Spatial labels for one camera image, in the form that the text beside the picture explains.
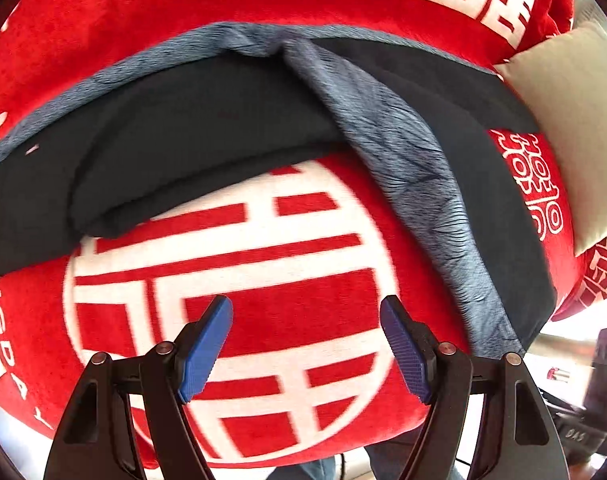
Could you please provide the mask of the person's legs in grey trousers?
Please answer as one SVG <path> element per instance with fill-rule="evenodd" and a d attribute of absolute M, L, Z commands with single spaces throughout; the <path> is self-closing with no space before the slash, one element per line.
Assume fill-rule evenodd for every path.
<path fill-rule="evenodd" d="M 276 467 L 268 479 L 400 479 L 410 448 L 377 444 L 345 455 Z"/>

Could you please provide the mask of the beige pillow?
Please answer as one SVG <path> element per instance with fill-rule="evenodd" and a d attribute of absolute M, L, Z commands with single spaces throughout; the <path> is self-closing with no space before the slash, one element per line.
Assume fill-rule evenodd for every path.
<path fill-rule="evenodd" d="M 495 66 L 554 152 L 573 215 L 575 254 L 607 235 L 607 36 L 584 22 Z"/>

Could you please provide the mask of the black pants with grey trim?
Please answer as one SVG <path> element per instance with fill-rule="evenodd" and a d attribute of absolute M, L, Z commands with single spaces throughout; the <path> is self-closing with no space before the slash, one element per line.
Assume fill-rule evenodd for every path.
<path fill-rule="evenodd" d="M 351 27 L 208 25 L 73 84 L 0 140 L 0 274 L 352 148 L 474 351 L 524 352 L 556 292 L 491 134 L 537 129 L 497 75 L 429 47 Z"/>

